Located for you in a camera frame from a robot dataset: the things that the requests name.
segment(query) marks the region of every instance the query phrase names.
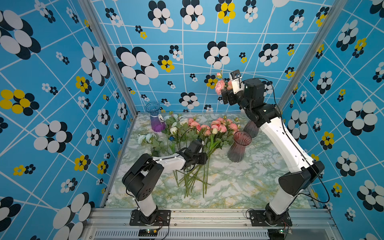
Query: vent grille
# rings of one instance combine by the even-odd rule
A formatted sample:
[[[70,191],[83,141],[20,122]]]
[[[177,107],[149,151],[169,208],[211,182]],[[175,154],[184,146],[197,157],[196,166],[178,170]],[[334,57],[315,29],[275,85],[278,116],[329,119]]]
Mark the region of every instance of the vent grille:
[[[157,238],[163,238],[167,229],[162,229]],[[95,240],[103,239],[138,239],[138,230],[98,229]],[[269,239],[268,230],[264,229],[170,229],[166,239]]]

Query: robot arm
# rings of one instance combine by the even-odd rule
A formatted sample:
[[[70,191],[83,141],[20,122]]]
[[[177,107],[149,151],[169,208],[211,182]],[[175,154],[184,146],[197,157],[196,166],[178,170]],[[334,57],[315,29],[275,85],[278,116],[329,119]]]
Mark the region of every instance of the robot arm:
[[[271,139],[290,171],[279,178],[277,194],[265,207],[266,222],[276,225],[288,214],[287,209],[296,196],[324,170],[324,165],[314,161],[294,140],[283,124],[280,112],[273,105],[264,103],[264,84],[258,78],[245,81],[241,78],[239,70],[230,73],[233,89],[222,90],[224,104],[238,104],[244,109],[248,118]]]
[[[194,140],[188,148],[173,155],[151,157],[143,154],[124,175],[122,183],[134,195],[143,223],[150,225],[155,222],[158,208],[151,193],[161,174],[186,169],[195,164],[205,164],[207,154],[202,152],[202,146],[200,141]]]

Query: floral wallpaper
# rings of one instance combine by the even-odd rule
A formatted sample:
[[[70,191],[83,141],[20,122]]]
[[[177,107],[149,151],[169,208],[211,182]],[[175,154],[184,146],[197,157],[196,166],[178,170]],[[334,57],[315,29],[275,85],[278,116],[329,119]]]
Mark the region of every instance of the floral wallpaper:
[[[0,239],[78,239],[132,114],[76,0],[0,7]]]
[[[347,2],[283,109],[288,130],[325,165],[330,201],[320,205],[344,239],[384,239],[383,4]],[[325,202],[319,180],[312,187]]]
[[[333,0],[93,0],[138,111],[238,112],[216,74],[266,78],[279,101]],[[270,83],[265,96],[273,102]]]

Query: pink glass vase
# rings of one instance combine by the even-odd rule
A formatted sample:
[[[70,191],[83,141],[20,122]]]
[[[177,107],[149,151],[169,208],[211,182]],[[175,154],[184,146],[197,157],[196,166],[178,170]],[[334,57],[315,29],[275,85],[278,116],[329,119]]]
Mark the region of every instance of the pink glass vase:
[[[245,147],[252,142],[251,136],[244,132],[238,131],[233,135],[234,143],[228,151],[228,157],[232,162],[240,162],[244,158]]]
[[[161,132],[166,128],[166,123],[164,122],[161,115],[159,115],[160,104],[157,102],[148,103],[145,106],[145,111],[151,116],[151,127],[155,132]]]
[[[255,138],[257,134],[259,134],[259,128],[251,120],[249,120],[249,122],[245,125],[243,131],[248,133],[251,138]]]

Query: mounting plate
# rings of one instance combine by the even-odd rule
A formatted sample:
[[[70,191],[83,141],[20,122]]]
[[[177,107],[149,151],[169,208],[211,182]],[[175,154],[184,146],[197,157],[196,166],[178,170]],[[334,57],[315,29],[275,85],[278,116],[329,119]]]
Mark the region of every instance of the mounting plate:
[[[265,216],[264,216],[265,210],[249,210],[251,223],[253,227],[270,227],[268,223],[265,222]],[[281,222],[279,222],[276,226],[277,227],[284,227],[285,223],[288,224],[290,227],[292,226],[291,218],[289,217],[288,211],[281,219]]]
[[[165,222],[163,226],[168,226],[170,221],[170,210],[158,210],[156,218],[157,217],[163,218],[163,221]],[[139,217],[139,210],[137,209],[132,210],[132,216],[131,216],[129,225],[130,226],[149,226],[141,222]],[[159,226],[159,225],[160,225],[160,221],[156,221],[151,226]]]

